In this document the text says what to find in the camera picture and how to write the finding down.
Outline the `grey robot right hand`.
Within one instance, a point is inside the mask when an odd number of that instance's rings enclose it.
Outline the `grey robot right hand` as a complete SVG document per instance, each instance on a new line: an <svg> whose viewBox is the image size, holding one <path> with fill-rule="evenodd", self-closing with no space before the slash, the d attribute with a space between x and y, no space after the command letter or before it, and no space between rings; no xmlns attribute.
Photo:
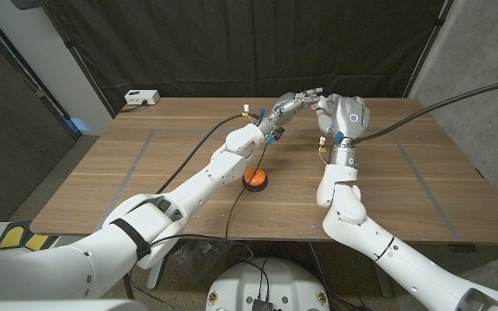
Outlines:
<svg viewBox="0 0 498 311"><path fill-rule="evenodd" d="M361 97L331 94L327 98L320 97L316 115L320 130L331 133L335 144L343 144L363 135L368 127L370 110Z"/></svg>

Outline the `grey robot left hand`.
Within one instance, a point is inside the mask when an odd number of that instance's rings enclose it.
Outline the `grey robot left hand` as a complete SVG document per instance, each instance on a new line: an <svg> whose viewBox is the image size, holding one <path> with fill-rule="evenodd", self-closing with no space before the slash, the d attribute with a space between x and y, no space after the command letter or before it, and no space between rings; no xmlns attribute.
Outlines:
<svg viewBox="0 0 498 311"><path fill-rule="evenodd" d="M271 135L277 128L289 123L298 112L317 104L321 99L321 93L322 88L319 87L299 93L283 94L274 102L257 127L264 136Z"/></svg>

